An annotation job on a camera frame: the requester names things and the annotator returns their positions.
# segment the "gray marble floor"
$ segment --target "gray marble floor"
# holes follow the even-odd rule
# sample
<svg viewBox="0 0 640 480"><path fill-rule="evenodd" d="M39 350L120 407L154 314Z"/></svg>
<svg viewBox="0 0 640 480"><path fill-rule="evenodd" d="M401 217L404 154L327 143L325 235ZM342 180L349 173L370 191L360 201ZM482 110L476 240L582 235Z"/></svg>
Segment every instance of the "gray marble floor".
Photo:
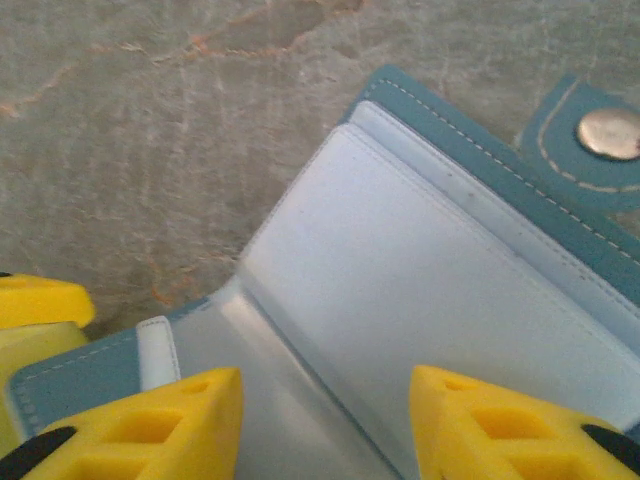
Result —
<svg viewBox="0 0 640 480"><path fill-rule="evenodd" d="M639 52L638 0L5 0L2 269L121 328L225 281L376 67L511 142L566 72L640 104Z"/></svg>

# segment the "white stitching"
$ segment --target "white stitching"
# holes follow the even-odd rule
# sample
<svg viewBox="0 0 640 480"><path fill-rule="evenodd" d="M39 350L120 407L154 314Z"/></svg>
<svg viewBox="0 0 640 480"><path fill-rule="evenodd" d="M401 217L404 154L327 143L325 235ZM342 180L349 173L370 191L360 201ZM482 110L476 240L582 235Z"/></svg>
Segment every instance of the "white stitching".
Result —
<svg viewBox="0 0 640 480"><path fill-rule="evenodd" d="M124 342L128 342L131 339L133 339L133 336L129 336L129 337L125 337L122 340L119 340L117 342L114 342L110 345L106 345L102 348L98 348L96 350L91 350L87 355L78 355L76 358L72 358L71 360L67 360L64 363L60 363L57 365L54 365L50 368L47 368L45 370L41 370L40 372L35 373L34 375L28 375L25 377L24 380L22 380L17 386L16 386L16 395L18 398L18 408L22 410L22 413L25 417L27 417L27 422L30 423L35 431L40 431L42 429L44 429L45 425L42 424L42 422L40 421L40 419L38 418L38 412L37 412L37 407L36 405L31 401L31 398L29 397L29 390L27 389L27 382L33 380L34 378L38 378L42 375L46 375L49 374L53 371L56 370L60 370L62 367L67 366L67 365L71 365L75 362L77 362L78 360L85 360L87 358L89 358L89 356L91 355L95 355L97 353L100 352L104 352L105 350L108 350L110 348L116 347Z"/></svg>
<svg viewBox="0 0 640 480"><path fill-rule="evenodd" d="M398 90L400 90L402 93L404 93L405 95L407 95L408 97L412 98L418 105L420 105L421 107L423 107L425 110L427 110L428 112L430 112L432 115L434 115L438 120L440 120L441 122L443 122L444 124L448 125L449 127L451 127L454 131L458 132L459 135L461 135L465 140L467 140L469 143L471 143L472 145L475 145L476 148L478 148L479 150L482 150L483 152L485 152L485 154L491 158L494 162L496 162L498 165L500 165L502 168L507 167L507 165L505 165L505 163L500 160L499 158L497 158L493 153L489 152L488 150L486 150L484 147L482 147L478 142L476 142L473 138L471 138L469 135L467 135L466 133L462 132L459 128L457 128L455 125L453 125L448 119L446 119L445 117L443 117L442 115L440 115L437 111L435 111L433 108L431 108L429 105L427 105L426 103L424 103L422 100L420 100L419 98L417 98L414 94L412 94L411 92L409 92L408 90L406 90L405 88L401 87L400 85L398 85L397 83L392 82L391 80L387 80L385 78L382 78L380 80L378 80L377 83L374 83L371 88L366 91L364 93L364 98L369 98L371 96L371 94L373 93L373 91L378 88L380 85L382 84L387 84L390 85L392 87L397 88ZM633 261L633 263L635 263L636 265L640 266L640 261L636 258L634 258L631 254L629 254L628 252L626 252L625 250L622 249L622 247L620 247L620 245L610 241L608 238L606 238L604 235L602 235L601 233L598 233L593 227L591 227L590 225L588 225L587 223L585 223L583 220L581 220L578 216L576 216L575 214L571 213L567 208L561 206L556 200L552 199L551 197L549 197L548 194L542 192L540 189L536 188L532 183L524 180L522 178L522 176L517 175L513 172L511 172L512 175L514 177L516 177L518 180L520 180L521 182L523 182L527 187L533 189L533 191L541 196L542 198L544 198L546 201L548 201L549 203L551 203L552 205L557 206L560 211L562 211L563 213L566 213L567 215L569 215L570 218L572 218L573 220L575 220L576 222L578 222L580 225L582 225L582 227L584 227L585 230L592 232L596 235L596 237L602 239L602 240L606 240L607 243L613 247L615 250L618 251L618 253L620 253L621 255L623 255L626 258L631 259L631 261Z"/></svg>
<svg viewBox="0 0 640 480"><path fill-rule="evenodd" d="M632 184L632 185L624 185L622 187L606 187L606 186L594 185L593 183L578 180L571 173L565 172L564 170L562 170L560 166L549 156L549 153L547 152L547 149L544 145L544 137L545 137L545 134L547 133L547 129L549 128L549 125L551 125L551 121L556 117L560 109L564 106L564 104L567 102L567 100L569 99L571 94L573 94L573 92L576 90L579 84L580 84L579 80L576 80L573 82L571 87L569 87L567 91L564 92L562 97L560 97L560 101L558 102L558 104L555 107L553 107L551 112L549 112L549 115L547 116L547 118L544 120L544 122L542 122L542 125L540 126L540 130L538 131L538 137L537 137L538 149L540 150L540 154L549 163L549 166L553 169L554 172L562 175L564 178L575 183L580 188L586 188L588 190L593 190L594 192L600 192L600 193L628 193L628 192L640 191L640 185Z"/></svg>

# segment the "blue leather flap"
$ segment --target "blue leather flap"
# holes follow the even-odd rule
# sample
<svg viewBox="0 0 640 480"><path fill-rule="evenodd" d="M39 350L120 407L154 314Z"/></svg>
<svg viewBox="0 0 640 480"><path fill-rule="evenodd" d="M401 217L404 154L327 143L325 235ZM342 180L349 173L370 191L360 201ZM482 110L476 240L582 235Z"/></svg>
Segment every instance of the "blue leather flap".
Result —
<svg viewBox="0 0 640 480"><path fill-rule="evenodd" d="M27 437L78 412L140 391L135 329L22 368L9 400Z"/></svg>
<svg viewBox="0 0 640 480"><path fill-rule="evenodd" d="M522 154L551 190L595 210L640 208L640 161L617 162L582 147L576 127L600 108L634 110L573 76L545 98L522 136Z"/></svg>

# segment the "wallet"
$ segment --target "wallet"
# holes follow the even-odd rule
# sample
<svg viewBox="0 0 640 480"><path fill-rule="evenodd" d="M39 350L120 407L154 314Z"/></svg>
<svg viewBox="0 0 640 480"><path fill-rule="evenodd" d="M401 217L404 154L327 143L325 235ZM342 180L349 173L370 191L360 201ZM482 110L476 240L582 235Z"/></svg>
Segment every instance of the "wallet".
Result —
<svg viewBox="0 0 640 480"><path fill-rule="evenodd" d="M585 113L607 106L632 109L566 77L516 151L381 68L228 284L22 368L5 388L19 430L28 438L237 366L236 478L417 479L408 390L413 367L429 364L637 438L640 241L611 216L640 207L629 188L640 163L603 159L575 135Z"/></svg>

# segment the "metal snap button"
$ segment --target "metal snap button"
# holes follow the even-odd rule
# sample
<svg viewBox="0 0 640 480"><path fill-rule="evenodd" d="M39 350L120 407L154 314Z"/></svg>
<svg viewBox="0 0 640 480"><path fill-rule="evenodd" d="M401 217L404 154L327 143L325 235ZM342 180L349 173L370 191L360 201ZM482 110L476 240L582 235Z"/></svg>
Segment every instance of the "metal snap button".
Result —
<svg viewBox="0 0 640 480"><path fill-rule="evenodd" d="M577 129L582 145L613 160L640 156L640 114L622 108L602 108L586 114Z"/></svg>

